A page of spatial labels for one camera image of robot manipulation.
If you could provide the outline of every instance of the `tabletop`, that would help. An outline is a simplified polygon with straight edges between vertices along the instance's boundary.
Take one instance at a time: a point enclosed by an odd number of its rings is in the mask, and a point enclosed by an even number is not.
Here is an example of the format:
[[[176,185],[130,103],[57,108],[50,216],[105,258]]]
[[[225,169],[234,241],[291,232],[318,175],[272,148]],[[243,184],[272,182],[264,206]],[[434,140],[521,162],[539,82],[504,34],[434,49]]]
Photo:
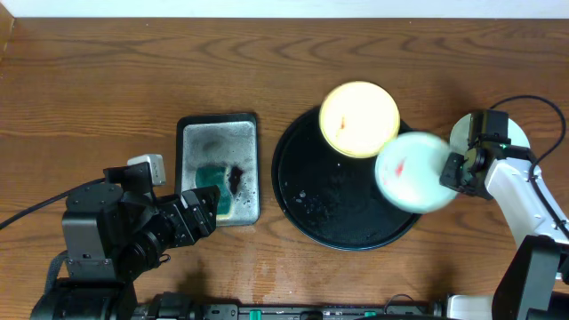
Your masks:
[[[164,291],[272,305],[492,294],[516,252],[495,201],[459,196],[393,244],[342,252],[283,215],[273,152],[295,118],[351,80],[381,85],[411,127],[444,138],[468,112],[517,94],[569,114],[568,30],[563,20],[17,19],[0,65],[0,220],[146,153],[164,156],[167,184],[156,191],[170,194],[180,118],[254,112],[260,219],[170,250],[170,263],[136,281],[139,302]],[[539,102],[503,109],[537,155],[559,135]],[[541,164],[565,209],[567,157],[563,144]],[[64,209],[58,202],[0,231],[0,317],[27,318],[41,297],[65,249]]]

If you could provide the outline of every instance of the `rectangular tray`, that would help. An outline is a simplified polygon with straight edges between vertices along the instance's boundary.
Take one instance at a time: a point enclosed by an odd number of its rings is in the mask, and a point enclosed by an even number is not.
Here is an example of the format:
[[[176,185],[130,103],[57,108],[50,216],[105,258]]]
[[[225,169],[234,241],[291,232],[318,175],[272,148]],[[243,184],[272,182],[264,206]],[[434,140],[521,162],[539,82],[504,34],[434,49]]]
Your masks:
[[[186,116],[176,132],[176,193],[217,185],[217,225],[253,224],[260,216],[254,114]]]

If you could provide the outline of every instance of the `red stain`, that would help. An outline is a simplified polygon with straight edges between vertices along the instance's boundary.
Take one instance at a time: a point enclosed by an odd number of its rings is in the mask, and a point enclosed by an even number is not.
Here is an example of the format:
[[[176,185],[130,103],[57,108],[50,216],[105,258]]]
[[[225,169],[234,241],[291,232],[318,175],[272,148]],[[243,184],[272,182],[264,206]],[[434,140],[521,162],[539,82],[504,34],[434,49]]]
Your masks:
[[[405,159],[401,160],[397,168],[395,169],[395,175],[399,178],[401,177],[401,173],[403,173],[403,166],[405,163]]]

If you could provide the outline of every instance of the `white background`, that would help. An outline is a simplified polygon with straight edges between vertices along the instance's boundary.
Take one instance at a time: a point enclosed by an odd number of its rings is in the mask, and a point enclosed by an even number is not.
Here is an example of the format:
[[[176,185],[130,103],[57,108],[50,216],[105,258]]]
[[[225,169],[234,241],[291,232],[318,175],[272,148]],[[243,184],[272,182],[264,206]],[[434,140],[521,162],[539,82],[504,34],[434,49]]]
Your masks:
[[[569,0],[0,0],[23,17],[569,18]]]

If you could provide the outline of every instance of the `round black tray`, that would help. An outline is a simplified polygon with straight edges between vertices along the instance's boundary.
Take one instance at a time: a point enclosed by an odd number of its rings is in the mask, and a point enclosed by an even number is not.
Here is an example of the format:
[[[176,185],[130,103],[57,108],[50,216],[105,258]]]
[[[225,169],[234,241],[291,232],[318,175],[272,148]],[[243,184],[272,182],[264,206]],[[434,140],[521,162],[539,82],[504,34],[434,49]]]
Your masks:
[[[354,159],[324,139],[314,108],[296,119],[276,145],[275,197],[286,217],[306,236],[341,250],[390,244],[420,217],[396,208],[379,191],[376,157]],[[403,121],[399,133],[411,129]]]

